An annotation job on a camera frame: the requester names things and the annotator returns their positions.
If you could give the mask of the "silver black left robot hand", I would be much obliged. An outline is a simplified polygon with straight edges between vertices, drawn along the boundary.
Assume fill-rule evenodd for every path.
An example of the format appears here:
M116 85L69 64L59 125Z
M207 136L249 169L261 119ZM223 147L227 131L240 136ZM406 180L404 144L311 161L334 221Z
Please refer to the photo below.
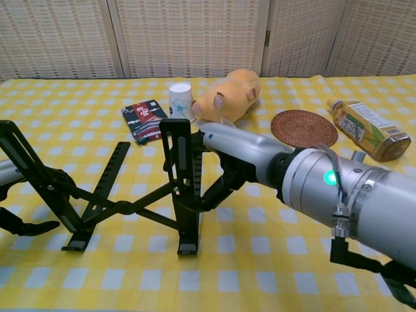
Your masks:
M1 161L1 201L7 198L8 190L17 183L26 182L26 178L10 160ZM16 214L1 207L1 229L13 235L34 237L59 227L58 221L47 221L40 224L26 223Z

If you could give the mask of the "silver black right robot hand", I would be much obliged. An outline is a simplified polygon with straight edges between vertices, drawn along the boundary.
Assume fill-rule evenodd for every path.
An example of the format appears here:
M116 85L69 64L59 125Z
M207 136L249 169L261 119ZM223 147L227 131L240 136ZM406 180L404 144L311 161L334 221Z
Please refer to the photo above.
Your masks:
M283 178L296 152L270 137L220 123L208 122L192 134L192 147L218 155L223 174L196 197L191 207L198 212L215 209L246 182L276 190L283 199Z

